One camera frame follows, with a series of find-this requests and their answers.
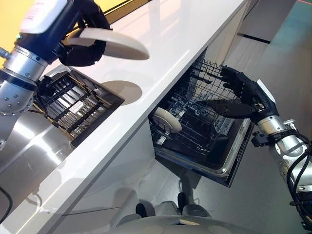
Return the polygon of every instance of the dishwasher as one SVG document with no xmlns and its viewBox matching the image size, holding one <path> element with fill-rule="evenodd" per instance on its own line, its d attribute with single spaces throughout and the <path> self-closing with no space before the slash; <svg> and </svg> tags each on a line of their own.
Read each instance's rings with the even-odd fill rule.
<svg viewBox="0 0 312 234">
<path fill-rule="evenodd" d="M 222 66 L 196 60 L 149 115 L 157 157 L 230 187 L 254 124 L 218 115 L 212 100 L 239 102 L 223 87 Z"/>
</svg>

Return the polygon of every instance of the dishwasher rack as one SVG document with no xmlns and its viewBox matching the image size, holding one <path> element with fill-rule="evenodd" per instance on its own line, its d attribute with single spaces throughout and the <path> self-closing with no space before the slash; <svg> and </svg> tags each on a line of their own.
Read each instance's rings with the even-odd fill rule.
<svg viewBox="0 0 312 234">
<path fill-rule="evenodd" d="M 227 135 L 233 119 L 218 115 L 209 106 L 210 100 L 236 101 L 235 94 L 223 87 L 221 68 L 204 60 L 197 60 L 189 68 L 158 105 L 178 119 L 182 130 L 165 131 L 159 123 L 151 120 L 154 144 L 162 145 L 168 139 L 206 155 L 219 135 Z"/>
<path fill-rule="evenodd" d="M 35 95 L 34 106 L 77 147 L 124 99 L 73 68 L 57 70 L 51 78 L 45 76 L 49 95 Z"/>
</svg>

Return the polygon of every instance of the black cable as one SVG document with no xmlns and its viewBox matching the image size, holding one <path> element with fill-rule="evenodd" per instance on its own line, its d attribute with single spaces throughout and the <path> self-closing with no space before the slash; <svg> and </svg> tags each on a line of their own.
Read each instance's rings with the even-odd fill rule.
<svg viewBox="0 0 312 234">
<path fill-rule="evenodd" d="M 9 207 L 6 210 L 4 216 L 0 219 L 0 224 L 8 217 L 12 206 L 13 206 L 13 200 L 11 198 L 11 196 L 8 194 L 8 192 L 6 190 L 3 189 L 3 187 L 0 186 L 0 191 L 6 196 L 6 198 L 9 200 Z"/>
<path fill-rule="evenodd" d="M 297 176 L 297 178 L 296 178 L 296 181 L 295 181 L 294 184 L 293 184 L 293 189 L 292 189 L 292 191 L 293 191 L 294 193 L 297 192 L 298 183 L 299 183 L 299 181 L 300 181 L 300 179 L 301 179 L 302 174 L 304 173 L 305 169 L 306 169 L 307 166 L 308 166 L 308 163 L 309 163 L 309 161 L 310 161 L 310 158 L 311 158 L 311 154 L 310 154 L 310 152 L 307 152 L 307 159 L 306 159 L 305 163 L 303 164 L 303 166 L 302 166 L 302 168 L 301 168 L 301 170 L 300 170 L 300 172 L 299 172 L 299 174 L 298 174 L 298 176 Z"/>
<path fill-rule="evenodd" d="M 38 114 L 42 114 L 44 115 L 44 112 L 41 112 L 41 111 L 35 111 L 35 110 L 28 110 L 29 112 L 33 112 L 33 113 L 38 113 Z"/>
<path fill-rule="evenodd" d="M 288 136 L 291 136 L 291 135 L 294 135 L 298 138 L 300 138 L 301 140 L 303 140 L 306 144 L 308 144 L 308 149 L 289 167 L 288 171 L 287 171 L 287 175 L 286 175 L 286 183 L 287 183 L 287 187 L 289 189 L 289 192 L 292 196 L 292 199 L 294 200 L 295 204 L 297 204 L 297 208 L 298 209 L 298 212 L 300 214 L 300 216 L 302 217 L 302 219 L 304 221 L 308 221 L 308 223 L 312 223 L 312 216 L 311 214 L 305 209 L 305 207 L 302 206 L 301 204 L 301 201 L 300 201 L 300 197 L 299 195 L 297 194 L 296 190 L 297 190 L 297 185 L 299 183 L 299 180 L 302 176 L 302 174 L 304 173 L 309 161 L 310 161 L 310 153 L 311 153 L 311 143 L 309 141 L 309 139 L 305 136 L 305 135 L 302 135 L 300 133 L 295 133 L 295 134 L 287 134 L 285 136 L 283 136 L 283 138 L 285 137 L 288 137 Z M 307 157 L 306 159 L 306 162 L 304 164 L 304 166 L 301 168 L 295 182 L 294 182 L 294 186 L 292 186 L 292 183 L 291 183 L 291 177 L 292 177 L 292 171 L 294 170 L 294 168 L 298 165 L 299 162 L 301 162 L 305 157 Z"/>
</svg>

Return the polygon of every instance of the white countertop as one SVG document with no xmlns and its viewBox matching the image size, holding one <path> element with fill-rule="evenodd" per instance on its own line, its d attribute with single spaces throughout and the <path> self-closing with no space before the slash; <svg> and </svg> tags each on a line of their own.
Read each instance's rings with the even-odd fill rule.
<svg viewBox="0 0 312 234">
<path fill-rule="evenodd" d="M 76 68 L 99 83 L 125 80 L 143 91 L 134 103 L 120 106 L 40 185 L 42 206 L 22 202 L 0 226 L 2 234 L 45 233 L 86 189 L 92 178 L 142 124 L 198 55 L 226 25 L 244 0 L 153 0 L 111 25 L 141 41 L 144 61 L 103 57 Z M 46 71 L 60 63 L 54 62 Z"/>
</svg>

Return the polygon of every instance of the white cabinet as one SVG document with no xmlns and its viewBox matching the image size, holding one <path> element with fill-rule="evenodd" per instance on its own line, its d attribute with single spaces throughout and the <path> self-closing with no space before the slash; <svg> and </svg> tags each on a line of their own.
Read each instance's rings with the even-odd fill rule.
<svg viewBox="0 0 312 234">
<path fill-rule="evenodd" d="M 151 131 L 145 120 L 52 233 L 98 234 L 109 229 L 124 202 L 131 200 L 135 208 L 138 184 L 153 159 Z"/>
</svg>

